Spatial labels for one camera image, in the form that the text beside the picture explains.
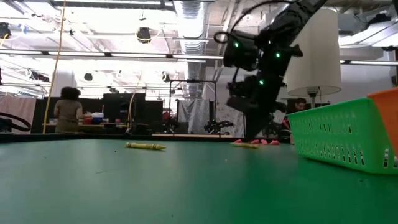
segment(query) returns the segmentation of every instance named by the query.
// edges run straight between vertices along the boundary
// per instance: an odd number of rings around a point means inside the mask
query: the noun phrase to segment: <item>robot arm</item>
[[[284,85],[283,78],[291,57],[302,57],[298,45],[290,45],[297,38],[310,18],[326,3],[327,0],[266,1],[250,8],[284,2],[289,5],[279,13],[272,23],[260,31],[259,35],[247,34],[233,30],[228,35],[224,52],[224,66],[236,67],[231,83],[228,83],[230,98],[227,105],[244,113],[246,117],[246,138],[252,139],[272,120],[272,113],[277,107],[277,96]],[[257,69],[257,75],[246,77],[236,82],[238,70]]]

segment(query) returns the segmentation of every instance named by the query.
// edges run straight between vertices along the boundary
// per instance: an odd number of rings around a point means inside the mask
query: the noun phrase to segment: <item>white lampshade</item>
[[[290,96],[308,96],[308,91],[321,95],[341,90],[338,18],[335,11],[319,10],[298,35],[304,57],[292,57],[285,74]]]

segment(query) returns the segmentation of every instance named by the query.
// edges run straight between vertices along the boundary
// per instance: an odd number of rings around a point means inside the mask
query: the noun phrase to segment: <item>green table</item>
[[[0,223],[396,223],[398,178],[218,142],[0,144]]]

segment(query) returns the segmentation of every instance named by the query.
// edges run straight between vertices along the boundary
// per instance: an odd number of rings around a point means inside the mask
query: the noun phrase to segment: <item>plastic basket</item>
[[[398,157],[398,88],[368,95],[373,99],[386,128],[391,145]]]
[[[363,98],[289,115],[300,156],[373,174],[398,174],[373,100]]]

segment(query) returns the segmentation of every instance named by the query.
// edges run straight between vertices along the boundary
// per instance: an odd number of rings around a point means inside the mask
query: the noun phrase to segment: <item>green plastic basket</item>
[[[380,114],[368,98],[289,115],[298,155],[373,174],[398,174]]]

